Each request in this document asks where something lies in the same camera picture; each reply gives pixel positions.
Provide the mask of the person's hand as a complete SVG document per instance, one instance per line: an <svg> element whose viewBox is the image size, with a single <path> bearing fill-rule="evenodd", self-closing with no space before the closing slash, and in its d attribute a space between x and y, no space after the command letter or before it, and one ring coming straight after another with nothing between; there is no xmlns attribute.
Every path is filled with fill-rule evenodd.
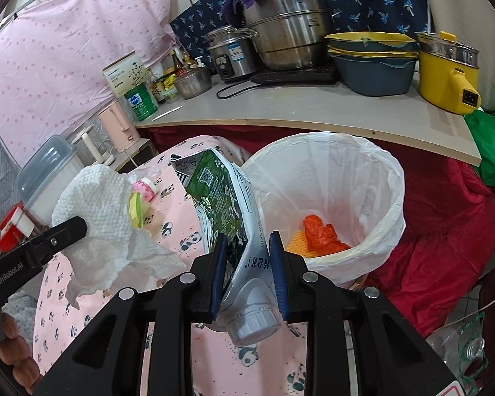
<svg viewBox="0 0 495 396"><path fill-rule="evenodd" d="M1 314L1 330L5 339L0 342L0 359L12 366L15 381L30 395L43 378L38 364L31 356L31 351L25 339L19 334L17 323L11 315Z"/></svg>

